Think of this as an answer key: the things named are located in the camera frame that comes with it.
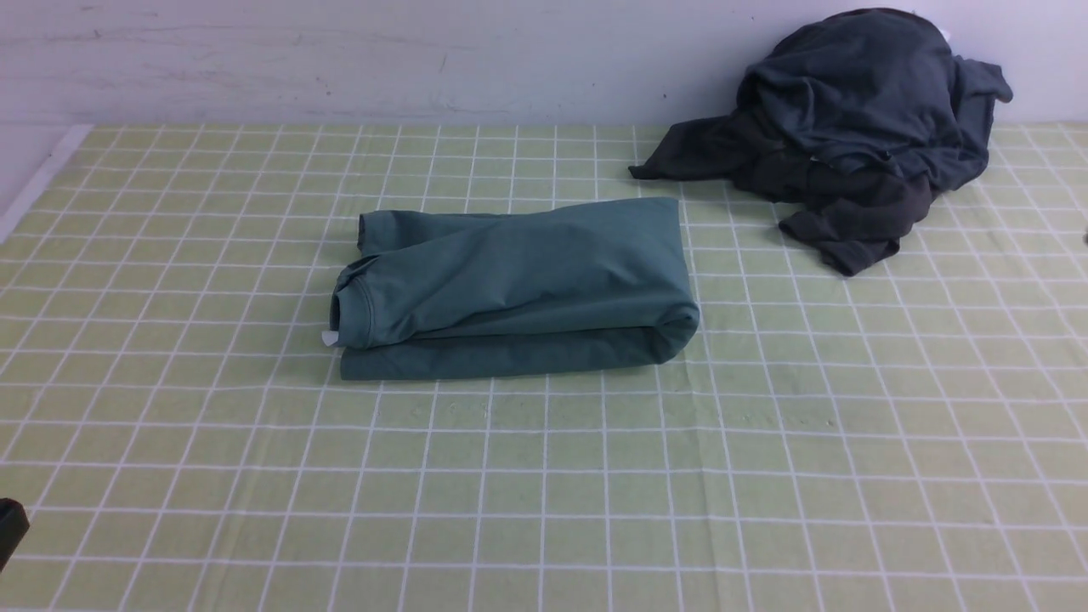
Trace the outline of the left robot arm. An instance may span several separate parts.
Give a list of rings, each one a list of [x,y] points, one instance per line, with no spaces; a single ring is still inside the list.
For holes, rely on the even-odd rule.
[[[30,521],[22,503],[3,497],[0,500],[0,570],[3,572],[18,544],[30,530]]]

